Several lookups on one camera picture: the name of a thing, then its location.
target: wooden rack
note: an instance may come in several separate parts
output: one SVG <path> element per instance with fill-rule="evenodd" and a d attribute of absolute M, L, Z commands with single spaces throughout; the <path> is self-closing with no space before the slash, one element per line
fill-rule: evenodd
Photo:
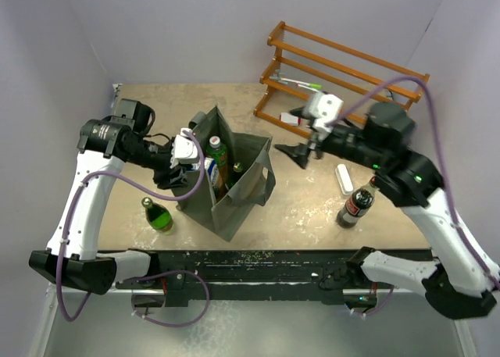
<path fill-rule="evenodd" d="M 291 125 L 283 123 L 282 121 L 280 121 L 276 117 L 268 115 L 267 113 L 265 113 L 263 111 L 266 103 L 270 100 L 270 98 L 274 94 L 274 92 L 278 91 L 278 90 L 284 91 L 290 95 L 294 95 L 294 96 L 299 97 L 299 98 L 304 99 L 304 100 L 307 100 L 309 97 L 309 95 L 307 95 L 306 93 L 303 93 L 299 90 L 295 90 L 292 87 L 289 87 L 285 84 L 281 84 L 275 80 L 270 79 L 270 77 L 274 75 L 276 70 L 280 69 L 281 64 L 286 64 L 288 66 L 292 66 L 297 70 L 302 70 L 304 72 L 307 72 L 309 74 L 317 76 L 323 80 L 329 81 L 333 84 L 337 84 L 337 85 L 340 85 L 342 87 L 345 87 L 346 89 L 349 89 L 349 90 L 354 91 L 356 93 L 359 93 L 361 95 L 368 93 L 368 90 L 366 90 L 360 86 L 357 86 L 355 84 L 351 84 L 350 82 L 347 82 L 345 80 L 341 80 L 340 78 L 333 77 L 327 73 L 320 72 L 319 70 L 315 70 L 314 68 L 312 68 L 310 66 L 306 66 L 304 64 L 301 64 L 300 62 L 296 62 L 294 60 L 285 58 L 285 57 L 283 57 L 283 51 L 291 52 L 291 53 L 296 54 L 296 55 L 300 55 L 303 58 L 312 60 L 312 61 L 317 62 L 319 64 L 323 64 L 324 66 L 328 66 L 334 70 L 338 70 L 342 73 L 346 73 L 350 76 L 354 76 L 360 80 L 363 80 L 363 81 L 368 82 L 368 83 L 373 84 L 373 85 L 381 84 L 383 81 L 381 79 L 376 78 L 374 76 L 371 76 L 367 73 L 355 70 L 349 66 L 345 66 L 345 65 L 340 64 L 338 62 L 334 62 L 334 61 L 326 59 L 322 56 L 313 54 L 313 53 L 308 52 L 306 50 L 303 50 L 301 48 L 298 48 L 298 47 L 295 47 L 295 46 L 290 45 L 288 43 L 285 43 L 283 40 L 285 31 L 288 31 L 288 32 L 293 33 L 293 34 L 297 34 L 297 35 L 304 37 L 304 38 L 308 38 L 311 41 L 315 41 L 315 42 L 318 42 L 322 45 L 326 45 L 328 47 L 335 48 L 339 51 L 346 52 L 346 53 L 353 55 L 353 56 L 356 56 L 358 58 L 365 59 L 369 62 L 378 64 L 379 66 L 383 66 L 383 67 L 388 68 L 390 70 L 394 70 L 394 71 L 402 73 L 402 74 L 416 76 L 416 77 L 420 78 L 421 80 L 423 80 L 424 82 L 427 82 L 429 80 L 429 74 L 420 74 L 420 73 L 414 72 L 412 70 L 407 70 L 406 68 L 404 68 L 402 66 L 397 66 L 391 62 L 386 62 L 385 60 L 378 59 L 375 56 L 371 56 L 371 55 L 365 54 L 364 52 L 357 51 L 353 48 L 349 48 L 347 46 L 340 45 L 336 42 L 332 42 L 332 41 L 329 41 L 325 38 L 318 37 L 314 34 L 307 33 L 303 30 L 299 30 L 297 28 L 290 27 L 290 26 L 286 25 L 284 21 L 281 21 L 279 24 L 277 24 L 277 26 L 274 28 L 274 30 L 271 31 L 269 37 L 267 38 L 267 44 L 269 46 L 274 46 L 276 48 L 276 50 L 274 52 L 273 59 L 271 60 L 270 64 L 267 66 L 266 70 L 264 70 L 264 72 L 262 73 L 262 76 L 260 77 L 260 83 L 267 85 L 267 91 L 264 94 L 264 96 L 262 97 L 262 99 L 260 100 L 260 102 L 255 107 L 254 115 L 261 118 L 261 119 L 267 120 L 270 123 L 273 123 L 279 127 L 282 127 L 286 130 L 289 130 L 290 132 L 299 134 L 303 137 L 308 138 L 309 132 L 306 132 L 305 130 L 300 129 L 299 127 L 293 127 Z M 407 111 L 410 108 L 410 106 L 414 102 L 418 102 L 420 97 L 422 96 L 422 90 L 420 87 L 418 87 L 415 91 L 411 91 L 411 90 L 405 89 L 404 87 L 392 85 L 392 86 L 387 87 L 387 90 L 391 91 L 394 94 L 406 97 L 408 99 L 407 103 L 405 103 L 404 105 L 401 103 L 398 103 L 403 109 L 405 109 Z M 374 95 L 372 97 L 372 99 L 379 101 L 379 102 L 397 103 L 397 102 L 394 102 L 391 99 L 386 98 L 382 95 Z M 366 122 L 366 119 L 363 116 L 359 116 L 356 114 L 350 115 L 349 119 L 352 121 L 355 121 L 357 123 L 361 123 L 361 124 L 364 124 Z"/>

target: beverage bottle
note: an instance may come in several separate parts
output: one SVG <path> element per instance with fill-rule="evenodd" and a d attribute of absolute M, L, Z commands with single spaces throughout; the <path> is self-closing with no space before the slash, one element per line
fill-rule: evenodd
<path fill-rule="evenodd" d="M 337 214 L 337 223 L 343 228 L 353 228 L 375 202 L 377 187 L 372 177 L 368 184 L 354 191 Z"/>
<path fill-rule="evenodd" d="M 241 179 L 243 173 L 243 165 L 240 162 L 236 162 L 233 166 L 233 175 L 231 176 L 229 188 L 232 188 Z"/>
<path fill-rule="evenodd" d="M 227 165 L 227 146 L 220 141 L 217 136 L 212 136 L 209 139 L 209 147 L 206 149 L 208 156 L 215 159 L 217 167 L 219 167 L 220 177 L 227 186 L 229 180 L 229 169 Z"/>
<path fill-rule="evenodd" d="M 162 234 L 171 234 L 173 219 L 170 212 L 162 205 L 153 202 L 150 197 L 142 199 L 141 204 L 146 211 L 146 220 L 149 225 Z"/>

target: robotic arm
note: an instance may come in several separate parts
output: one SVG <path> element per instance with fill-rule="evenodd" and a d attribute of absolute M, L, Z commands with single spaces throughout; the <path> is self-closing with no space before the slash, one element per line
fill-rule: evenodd
<path fill-rule="evenodd" d="M 413 122 L 398 105 L 376 103 L 358 128 L 324 123 L 337 117 L 341 103 L 331 95 L 316 93 L 302 109 L 291 113 L 310 119 L 312 134 L 307 145 L 275 145 L 305 168 L 311 151 L 323 152 L 369 167 L 375 172 L 380 192 L 418 226 L 437 256 L 432 262 L 413 262 L 385 255 L 373 248 L 360 249 L 348 262 L 354 281 L 385 282 L 425 296 L 440 314 L 451 319 L 486 316 L 495 306 L 494 283 L 466 248 L 450 216 L 441 174 L 424 155 L 408 148 L 415 130 Z M 322 109 L 330 111 L 323 114 Z M 473 249 L 497 280 L 500 268 L 479 246 L 459 218 Z"/>
<path fill-rule="evenodd" d="M 89 173 L 119 175 L 125 162 L 154 171 L 153 180 L 160 189 L 186 185 L 186 165 L 199 161 L 198 151 L 184 134 L 167 138 L 158 145 L 145 138 L 155 121 L 154 111 L 137 101 L 122 99 L 115 115 L 89 120 L 80 130 L 77 170 L 70 196 L 59 225 L 44 251 L 34 251 L 30 267 L 55 283 L 58 255 L 62 242 L 62 285 L 103 295 L 113 283 L 159 272 L 158 257 L 152 252 L 128 250 L 98 254 L 98 233 L 116 177 L 96 176 L 84 186 L 79 202 L 73 199 Z M 73 216 L 67 238 L 62 241 L 66 218 Z"/>

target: wall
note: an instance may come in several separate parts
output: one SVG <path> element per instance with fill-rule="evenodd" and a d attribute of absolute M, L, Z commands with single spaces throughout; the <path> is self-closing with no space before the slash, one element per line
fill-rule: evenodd
<path fill-rule="evenodd" d="M 47 281 L 28 268 L 45 248 L 73 178 L 80 126 L 112 88 L 68 0 L 0 0 L 0 345 L 28 355 Z"/>
<path fill-rule="evenodd" d="M 500 0 L 443 0 L 409 66 L 430 73 L 457 208 L 484 250 L 500 262 Z M 423 102 L 414 146 L 433 155 Z M 500 309 L 473 325 L 481 356 L 498 355 Z"/>
<path fill-rule="evenodd" d="M 267 36 L 280 20 L 405 64 L 441 2 L 70 1 L 112 81 L 128 83 L 256 82 L 273 54 Z"/>

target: wooden table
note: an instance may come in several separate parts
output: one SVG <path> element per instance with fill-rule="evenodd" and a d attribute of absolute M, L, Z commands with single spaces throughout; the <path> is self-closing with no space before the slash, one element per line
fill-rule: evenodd
<path fill-rule="evenodd" d="M 156 111 L 152 133 L 174 135 L 196 112 L 208 112 L 217 104 L 234 131 L 273 136 L 273 143 L 296 145 L 304 141 L 252 115 L 264 91 L 261 84 L 146 84 L 124 85 L 120 97 L 137 99 Z M 266 111 L 279 116 L 302 104 L 298 98 L 277 94 Z M 102 223 L 99 249 L 428 248 L 412 222 L 381 194 L 355 228 L 344 230 L 335 223 L 346 199 L 334 174 L 336 165 L 346 164 L 355 188 L 370 179 L 370 170 L 332 155 L 311 160 L 307 170 L 301 170 L 275 148 L 270 150 L 270 158 L 277 178 L 273 195 L 265 207 L 254 207 L 231 242 L 177 211 L 174 202 L 163 203 L 173 215 L 174 232 L 169 236 L 156 233 L 145 220 L 141 206 L 144 195 L 117 181 Z M 126 164 L 123 175 L 155 189 L 150 170 Z"/>

